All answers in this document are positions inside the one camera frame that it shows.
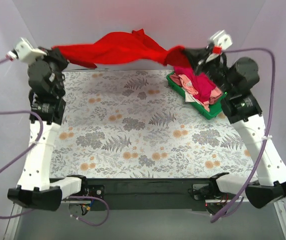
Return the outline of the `red t shirt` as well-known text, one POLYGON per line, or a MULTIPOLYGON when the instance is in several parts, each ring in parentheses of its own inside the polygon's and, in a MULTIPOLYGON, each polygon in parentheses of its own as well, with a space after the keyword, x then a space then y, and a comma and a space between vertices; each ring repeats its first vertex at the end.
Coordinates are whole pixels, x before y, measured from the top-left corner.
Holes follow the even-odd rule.
POLYGON ((183 46, 166 50, 146 35, 143 29, 133 30, 131 33, 111 32, 95 43, 56 45, 53 48, 59 49, 70 63, 85 68, 96 68, 97 64, 127 64, 144 59, 163 66, 190 67, 183 54, 183 46))

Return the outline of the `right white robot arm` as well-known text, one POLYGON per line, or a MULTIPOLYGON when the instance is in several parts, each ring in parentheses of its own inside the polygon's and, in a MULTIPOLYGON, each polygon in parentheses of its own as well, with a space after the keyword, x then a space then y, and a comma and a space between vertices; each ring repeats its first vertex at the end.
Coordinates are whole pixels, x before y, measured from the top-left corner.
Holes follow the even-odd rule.
POLYGON ((215 199, 222 198, 226 193, 234 194, 236 198, 243 196, 260 209, 286 197, 286 165, 269 134, 275 87, 275 56, 265 48, 258 47, 257 51, 268 53, 271 59, 267 121, 264 121, 261 107, 251 92, 251 88, 259 82, 258 65, 253 59, 242 57, 227 67, 226 52, 219 51, 214 63, 209 63, 210 54, 215 52, 211 44, 206 48, 186 49, 184 54, 196 75, 205 70, 223 75, 214 79, 214 83, 226 93, 220 101, 222 111, 240 135, 254 163, 247 179, 227 172, 212 176, 210 195, 215 199))

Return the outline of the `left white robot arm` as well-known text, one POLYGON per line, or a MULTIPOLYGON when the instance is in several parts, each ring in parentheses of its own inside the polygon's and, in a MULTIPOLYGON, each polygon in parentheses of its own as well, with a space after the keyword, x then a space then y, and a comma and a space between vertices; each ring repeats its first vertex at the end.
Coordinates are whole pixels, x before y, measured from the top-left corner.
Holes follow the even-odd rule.
POLYGON ((50 162, 54 142, 62 125, 66 102, 63 70, 68 61, 58 48, 43 49, 28 65, 31 149, 17 186, 8 190, 8 199, 29 209, 56 211, 70 195, 84 200, 89 188, 84 176, 70 175, 50 183, 50 162))

